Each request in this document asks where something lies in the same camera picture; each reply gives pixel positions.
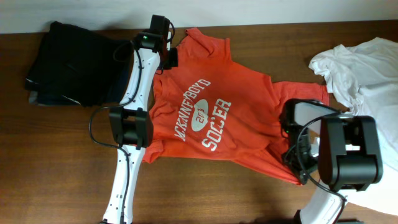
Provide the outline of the red soccer t-shirt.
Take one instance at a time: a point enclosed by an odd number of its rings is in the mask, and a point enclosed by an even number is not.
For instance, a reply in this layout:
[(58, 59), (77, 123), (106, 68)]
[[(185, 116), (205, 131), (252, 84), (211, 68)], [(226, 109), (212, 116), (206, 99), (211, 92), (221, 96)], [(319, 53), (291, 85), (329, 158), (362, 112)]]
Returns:
[(154, 137), (144, 161), (232, 161), (297, 184), (282, 163), (289, 144), (279, 116), (292, 98), (328, 104), (326, 86), (274, 83), (270, 76), (234, 62), (229, 39), (207, 36), (197, 28), (186, 31), (177, 51), (178, 66), (154, 77)]

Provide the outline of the white t-shirt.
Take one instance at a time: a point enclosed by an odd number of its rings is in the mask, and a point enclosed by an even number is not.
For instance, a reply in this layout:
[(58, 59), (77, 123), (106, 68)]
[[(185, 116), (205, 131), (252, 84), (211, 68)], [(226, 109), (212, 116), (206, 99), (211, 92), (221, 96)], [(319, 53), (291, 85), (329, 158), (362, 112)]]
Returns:
[(309, 67), (350, 114), (376, 121), (383, 177), (351, 194), (349, 202), (397, 215), (397, 43), (376, 37), (354, 47), (338, 45), (314, 56)]

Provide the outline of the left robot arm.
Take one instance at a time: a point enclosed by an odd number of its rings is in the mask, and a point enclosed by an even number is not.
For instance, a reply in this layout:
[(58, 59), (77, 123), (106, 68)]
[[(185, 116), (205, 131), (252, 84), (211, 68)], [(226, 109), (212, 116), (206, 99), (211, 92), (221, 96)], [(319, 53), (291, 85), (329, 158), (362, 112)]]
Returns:
[(108, 106), (117, 150), (116, 172), (103, 223), (133, 221), (133, 199), (139, 168), (150, 146), (154, 127), (149, 116), (149, 95), (155, 74), (177, 67), (177, 49), (170, 45), (175, 27), (164, 17), (152, 16), (150, 27), (132, 41), (134, 62), (127, 88), (117, 106)]

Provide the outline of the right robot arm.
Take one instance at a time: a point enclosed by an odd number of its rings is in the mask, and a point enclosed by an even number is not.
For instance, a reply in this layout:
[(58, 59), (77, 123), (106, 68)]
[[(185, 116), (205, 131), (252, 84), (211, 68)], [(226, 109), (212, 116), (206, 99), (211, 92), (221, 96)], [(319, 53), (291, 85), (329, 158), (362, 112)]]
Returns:
[(288, 100), (279, 116), (287, 134), (282, 162), (305, 185), (317, 189), (292, 223), (340, 223), (350, 193), (381, 181), (383, 164), (376, 122), (344, 114), (317, 100)]

